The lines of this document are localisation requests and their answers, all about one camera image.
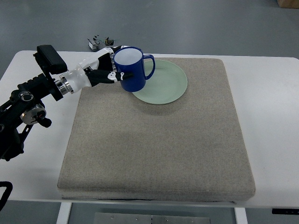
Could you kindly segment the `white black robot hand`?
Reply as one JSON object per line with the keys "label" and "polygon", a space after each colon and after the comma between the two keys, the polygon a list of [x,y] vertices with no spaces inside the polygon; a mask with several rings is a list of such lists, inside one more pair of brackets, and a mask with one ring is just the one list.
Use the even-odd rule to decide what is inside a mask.
{"label": "white black robot hand", "polygon": [[114,84],[118,81],[134,76],[132,72],[118,72],[114,64],[116,51],[124,46],[103,48],[84,59],[76,68],[59,75],[55,81],[62,94],[76,93],[84,87],[93,87],[97,84]]}

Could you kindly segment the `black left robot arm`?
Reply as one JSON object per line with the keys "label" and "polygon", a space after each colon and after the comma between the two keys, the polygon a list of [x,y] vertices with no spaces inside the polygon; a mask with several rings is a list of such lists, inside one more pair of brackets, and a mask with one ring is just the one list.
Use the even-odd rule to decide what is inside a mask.
{"label": "black left robot arm", "polygon": [[116,51],[122,46],[103,48],[95,55],[68,70],[65,61],[51,45],[40,45],[34,54],[42,74],[19,84],[0,107],[0,157],[9,161],[22,154],[24,141],[34,124],[48,128],[42,99],[51,95],[59,101],[67,93],[76,93],[97,84],[114,84],[133,77],[132,72],[118,72],[114,64]]}

